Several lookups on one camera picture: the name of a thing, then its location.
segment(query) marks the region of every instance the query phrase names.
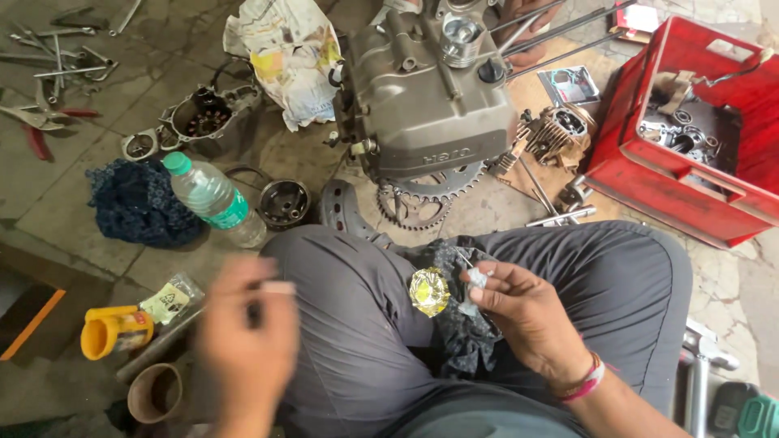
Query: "grey trousers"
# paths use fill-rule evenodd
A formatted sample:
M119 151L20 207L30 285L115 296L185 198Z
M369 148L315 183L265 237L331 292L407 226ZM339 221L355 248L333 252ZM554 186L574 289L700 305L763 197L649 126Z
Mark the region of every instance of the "grey trousers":
M668 412L693 281L678 243L606 221L496 232L475 245L553 284L587 347ZM434 324L411 305L416 269L404 258L318 225L279 234L262 254L298 290L298 367L278 415L287 436L372 436L447 385L407 348L429 346ZM484 380L554 403L505 341L494 354Z

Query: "yellow container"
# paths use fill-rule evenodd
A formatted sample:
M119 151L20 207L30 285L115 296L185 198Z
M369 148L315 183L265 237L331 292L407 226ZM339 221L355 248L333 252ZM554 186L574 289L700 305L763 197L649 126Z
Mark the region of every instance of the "yellow container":
M81 352L98 360L112 351L134 350L151 341L154 321L138 306L89 309L81 330Z

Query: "wrist bracelet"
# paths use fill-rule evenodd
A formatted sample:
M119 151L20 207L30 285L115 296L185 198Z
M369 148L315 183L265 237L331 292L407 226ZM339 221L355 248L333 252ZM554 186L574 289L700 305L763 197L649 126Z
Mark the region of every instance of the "wrist bracelet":
M601 357L598 356L596 352L590 351L590 354L593 358L593 365L592 368L590 368L590 372L588 372L587 376L584 377L582 383L576 387L567 390L564 393L556 394L561 402L570 403L577 398L584 397L585 395L592 392L592 390L597 387L601 380L603 380L603 375L606 372L606 364L601 361Z

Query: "red plastic crate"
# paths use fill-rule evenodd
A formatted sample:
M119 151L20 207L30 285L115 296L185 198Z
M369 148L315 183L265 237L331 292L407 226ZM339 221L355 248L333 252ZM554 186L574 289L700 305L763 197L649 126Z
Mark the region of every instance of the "red plastic crate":
M752 52L746 60L708 49L716 40ZM587 170L587 184L674 228L721 248L779 226L779 57L713 87L704 101L741 110L735 176L643 139L638 128L658 72L689 70L716 79L754 66L762 47L673 16L623 67ZM724 193L695 182L698 176Z

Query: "blurred hand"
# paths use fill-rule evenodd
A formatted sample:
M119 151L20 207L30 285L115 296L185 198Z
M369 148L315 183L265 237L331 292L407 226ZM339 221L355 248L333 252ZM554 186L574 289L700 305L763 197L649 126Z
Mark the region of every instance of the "blurred hand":
M276 273L272 259L234 256L206 294L200 340L232 412L275 409L294 372L298 307L292 283L270 280ZM252 300L259 303L257 328L247 317Z
M476 267L493 275L484 289L471 289L471 300L487 311L516 358L554 388L579 384L590 372L593 358L555 288L511 263L482 261ZM470 280L466 271L460 279Z
M500 18L499 24L509 22L512 19L522 16L523 14L533 9L547 5L552 1L553 0L506 0L506 3L503 6L503 14ZM533 26L530 26L530 29L528 29L524 34L520 35L514 44L517 44L520 41L531 39L534 36L533 33L537 32L539 29L546 26L547 23L552 21L552 17L555 16L561 6L562 5L557 5L554 8L549 9L547 12L541 14L541 17L536 20L535 23L533 23ZM504 30L500 30L498 39L500 41L504 41L509 35L511 35L514 30L516 30L517 26L519 25L509 26ZM538 62L538 60L543 58L544 55L546 55L546 48L544 48L543 44L538 44L528 49L527 51L518 53L514 56L509 56L508 59L509 62L511 62L511 65L514 67L527 67Z

